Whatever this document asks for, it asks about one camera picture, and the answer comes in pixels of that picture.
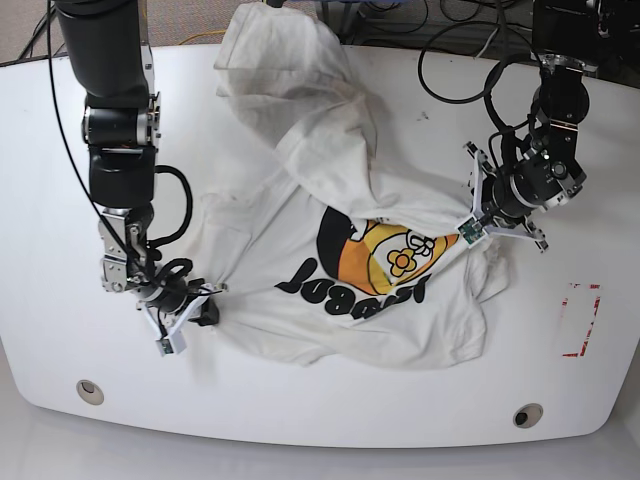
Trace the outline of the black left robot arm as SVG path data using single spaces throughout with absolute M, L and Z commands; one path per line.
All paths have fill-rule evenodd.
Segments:
M 502 132 L 502 165 L 483 183 L 483 210 L 509 227 L 539 208 L 550 209 L 577 195 L 586 174 L 576 159 L 578 126 L 590 99 L 587 72 L 612 60 L 639 62 L 639 4 L 636 1 L 536 1 L 532 54 L 541 83 L 518 139 L 485 106 Z

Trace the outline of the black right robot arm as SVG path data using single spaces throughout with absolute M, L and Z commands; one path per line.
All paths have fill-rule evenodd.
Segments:
M 186 176 L 160 165 L 160 96 L 147 39 L 143 1 L 50 1 L 76 80 L 86 92 L 81 135 L 88 147 L 88 178 L 80 183 L 98 216 L 103 241 L 102 283 L 112 293 L 133 292 L 157 313 L 215 326 L 214 290 L 191 275 L 187 258 L 162 260 L 161 247 L 179 240 L 193 217 Z M 185 195 L 184 218 L 173 233 L 151 239 L 156 178 L 168 174 Z

